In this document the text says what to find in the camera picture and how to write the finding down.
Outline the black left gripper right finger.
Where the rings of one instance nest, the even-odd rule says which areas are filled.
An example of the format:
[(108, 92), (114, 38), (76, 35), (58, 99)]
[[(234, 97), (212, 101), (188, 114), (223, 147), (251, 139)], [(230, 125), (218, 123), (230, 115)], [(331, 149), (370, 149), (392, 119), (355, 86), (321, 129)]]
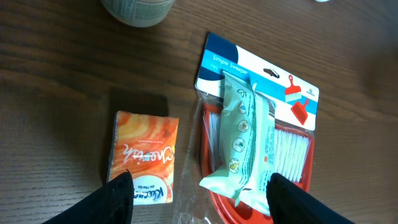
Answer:
[(271, 175), (266, 196), (274, 224), (353, 224), (279, 173)]

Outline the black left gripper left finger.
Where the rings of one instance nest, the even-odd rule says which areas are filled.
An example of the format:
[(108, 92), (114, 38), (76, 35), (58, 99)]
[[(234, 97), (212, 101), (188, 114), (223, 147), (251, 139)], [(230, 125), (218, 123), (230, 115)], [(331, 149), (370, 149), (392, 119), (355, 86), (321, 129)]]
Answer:
[(43, 224), (131, 224), (134, 185), (125, 171)]

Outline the orange snack box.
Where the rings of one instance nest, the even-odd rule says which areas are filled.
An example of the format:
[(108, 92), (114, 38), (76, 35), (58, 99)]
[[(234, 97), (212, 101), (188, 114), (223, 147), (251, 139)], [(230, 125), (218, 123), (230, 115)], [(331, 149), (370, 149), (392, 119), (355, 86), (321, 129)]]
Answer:
[(168, 116), (116, 113), (107, 180), (128, 170), (134, 205), (173, 201), (178, 122)]

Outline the pale green wipes packet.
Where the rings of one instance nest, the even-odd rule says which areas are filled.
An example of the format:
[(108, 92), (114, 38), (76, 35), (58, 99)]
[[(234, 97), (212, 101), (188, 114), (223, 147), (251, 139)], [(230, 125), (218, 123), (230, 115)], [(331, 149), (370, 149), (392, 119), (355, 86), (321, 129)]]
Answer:
[(224, 73), (217, 170), (200, 186), (269, 215), (266, 188), (275, 172), (275, 103)]

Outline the red dustpan brush package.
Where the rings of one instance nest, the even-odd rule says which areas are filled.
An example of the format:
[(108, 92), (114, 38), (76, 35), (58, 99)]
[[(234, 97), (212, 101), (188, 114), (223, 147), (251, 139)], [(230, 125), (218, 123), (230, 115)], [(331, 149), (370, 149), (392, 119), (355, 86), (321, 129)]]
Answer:
[(242, 47), (208, 34), (195, 88), (198, 105), (174, 210), (174, 223), (273, 223), (245, 203), (214, 193), (201, 180), (222, 164), (219, 149), (224, 73), (256, 85), (275, 103), (274, 173), (309, 190), (319, 89)]

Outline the green lid white jar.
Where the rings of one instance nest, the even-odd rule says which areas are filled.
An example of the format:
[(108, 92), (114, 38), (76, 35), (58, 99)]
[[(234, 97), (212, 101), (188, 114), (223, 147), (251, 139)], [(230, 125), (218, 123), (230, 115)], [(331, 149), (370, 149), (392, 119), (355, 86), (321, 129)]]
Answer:
[(151, 27), (165, 19), (174, 0), (101, 0), (117, 20), (133, 27)]

